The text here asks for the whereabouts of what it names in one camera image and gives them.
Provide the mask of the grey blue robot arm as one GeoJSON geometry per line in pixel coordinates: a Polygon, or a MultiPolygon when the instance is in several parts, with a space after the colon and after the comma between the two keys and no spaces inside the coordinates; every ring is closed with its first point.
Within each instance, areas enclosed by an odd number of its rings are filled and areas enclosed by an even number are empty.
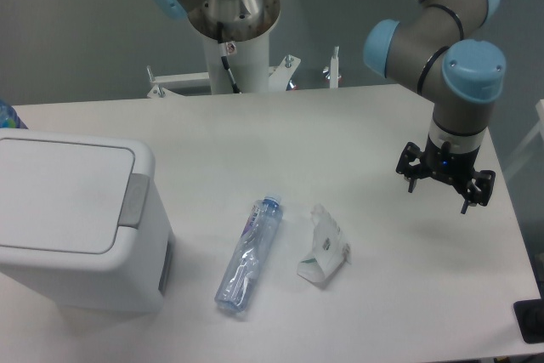
{"type": "MultiPolygon", "coordinates": [[[[486,206],[496,175],[474,163],[496,100],[506,60],[492,43],[472,34],[500,0],[417,0],[421,15],[409,25],[377,23],[363,60],[433,104],[424,147],[408,143],[396,168],[410,185],[431,178],[452,186],[466,207],[486,206]]],[[[214,94],[279,92],[287,82],[269,66],[269,33],[280,0],[154,0],[171,19],[187,19],[201,36],[214,94]]]]}

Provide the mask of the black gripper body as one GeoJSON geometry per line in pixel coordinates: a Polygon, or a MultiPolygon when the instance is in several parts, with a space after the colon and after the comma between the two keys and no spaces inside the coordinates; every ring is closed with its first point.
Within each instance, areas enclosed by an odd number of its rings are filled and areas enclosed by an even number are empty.
{"type": "Polygon", "coordinates": [[[438,147],[427,139],[419,164],[419,175],[453,186],[460,194],[478,186],[478,172],[474,169],[479,148],[456,154],[438,147]]]}

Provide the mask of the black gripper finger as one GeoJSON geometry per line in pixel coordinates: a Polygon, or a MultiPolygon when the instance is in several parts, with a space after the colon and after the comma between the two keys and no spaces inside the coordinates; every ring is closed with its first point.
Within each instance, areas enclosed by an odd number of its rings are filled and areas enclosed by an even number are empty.
{"type": "Polygon", "coordinates": [[[413,142],[408,142],[400,154],[395,172],[404,176],[408,182],[408,192],[412,193],[418,180],[429,177],[425,152],[413,142]]]}
{"type": "Polygon", "coordinates": [[[461,214],[465,214],[469,207],[486,207],[492,196],[495,180],[496,173],[492,170],[473,170],[462,193],[464,202],[461,214]]]}

